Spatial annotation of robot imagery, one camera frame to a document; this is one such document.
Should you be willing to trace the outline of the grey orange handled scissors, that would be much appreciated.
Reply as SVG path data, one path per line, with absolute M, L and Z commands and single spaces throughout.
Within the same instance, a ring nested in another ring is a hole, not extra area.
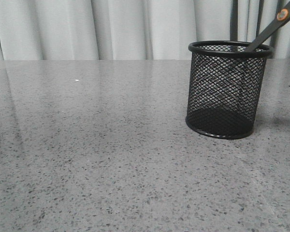
M 279 28 L 283 27 L 290 21 L 290 1 L 276 14 L 272 22 L 245 47 L 244 53 L 255 53 L 264 41 L 272 36 Z

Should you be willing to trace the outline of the black mesh pen bucket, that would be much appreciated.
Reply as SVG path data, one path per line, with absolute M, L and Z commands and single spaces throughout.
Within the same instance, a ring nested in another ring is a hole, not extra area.
M 247 52 L 248 46 L 234 41 L 189 44 L 189 128 L 227 140 L 253 133 L 265 66 L 273 48 L 261 44 Z

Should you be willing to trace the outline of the light grey curtain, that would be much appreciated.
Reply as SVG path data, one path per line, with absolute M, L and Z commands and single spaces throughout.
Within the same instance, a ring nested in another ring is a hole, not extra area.
M 0 0 L 0 60 L 189 59 L 251 42 L 284 0 Z

